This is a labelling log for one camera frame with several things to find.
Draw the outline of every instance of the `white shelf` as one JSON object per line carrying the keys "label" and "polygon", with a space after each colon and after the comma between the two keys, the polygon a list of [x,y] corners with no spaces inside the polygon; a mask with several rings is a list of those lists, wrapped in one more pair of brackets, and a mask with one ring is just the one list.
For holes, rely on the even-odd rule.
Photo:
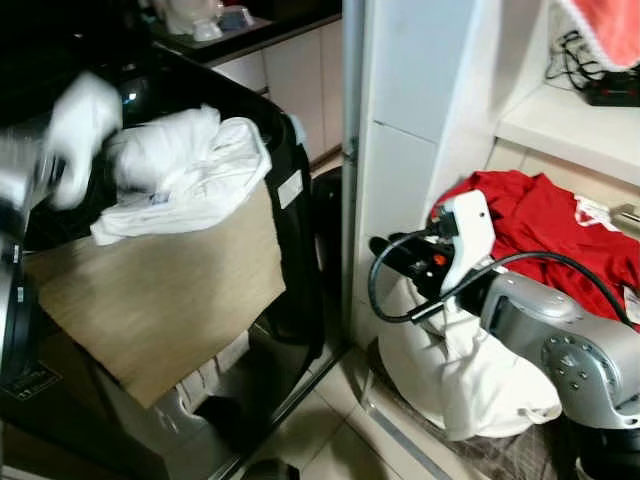
{"label": "white shelf", "polygon": [[640,186],[640,108],[592,107],[541,85],[504,116],[496,136]]}

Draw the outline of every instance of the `countertop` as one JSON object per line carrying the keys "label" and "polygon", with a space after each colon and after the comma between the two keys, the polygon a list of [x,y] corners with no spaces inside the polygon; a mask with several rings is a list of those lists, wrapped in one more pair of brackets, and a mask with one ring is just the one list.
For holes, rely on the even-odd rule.
{"label": "countertop", "polygon": [[215,66],[342,18],[342,2],[339,0],[320,1],[309,8],[301,8],[298,4],[294,12],[275,11],[269,15],[272,18],[264,14],[261,16],[262,12],[254,13],[251,5],[248,6],[252,14],[268,22],[262,25],[259,22],[254,28],[231,34],[202,48],[189,48],[165,37],[156,37],[154,46]]}

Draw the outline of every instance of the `cabinet door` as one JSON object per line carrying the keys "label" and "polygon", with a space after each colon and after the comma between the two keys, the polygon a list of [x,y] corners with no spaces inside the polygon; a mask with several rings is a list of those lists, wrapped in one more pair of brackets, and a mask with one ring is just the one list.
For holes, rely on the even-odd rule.
{"label": "cabinet door", "polygon": [[342,143],[342,20],[321,28],[325,151]]}
{"label": "cabinet door", "polygon": [[262,93],[267,88],[261,50],[216,65],[212,70],[254,92]]}
{"label": "cabinet door", "polygon": [[266,48],[264,58],[271,101],[300,119],[309,159],[317,158],[325,152],[320,29]]}

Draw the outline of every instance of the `cardboard sheet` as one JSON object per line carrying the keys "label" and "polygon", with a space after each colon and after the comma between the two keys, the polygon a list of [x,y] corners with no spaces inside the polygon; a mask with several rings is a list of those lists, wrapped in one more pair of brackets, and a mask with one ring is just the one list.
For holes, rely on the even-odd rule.
{"label": "cardboard sheet", "polygon": [[208,230],[27,259],[40,303],[144,407],[213,357],[284,290],[264,183]]}

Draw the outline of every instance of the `pink towel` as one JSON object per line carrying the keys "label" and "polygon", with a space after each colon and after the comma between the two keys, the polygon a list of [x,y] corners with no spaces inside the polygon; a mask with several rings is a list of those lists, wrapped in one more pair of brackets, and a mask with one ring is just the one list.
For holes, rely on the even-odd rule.
{"label": "pink towel", "polygon": [[640,0],[558,1],[606,70],[628,70],[640,62]]}

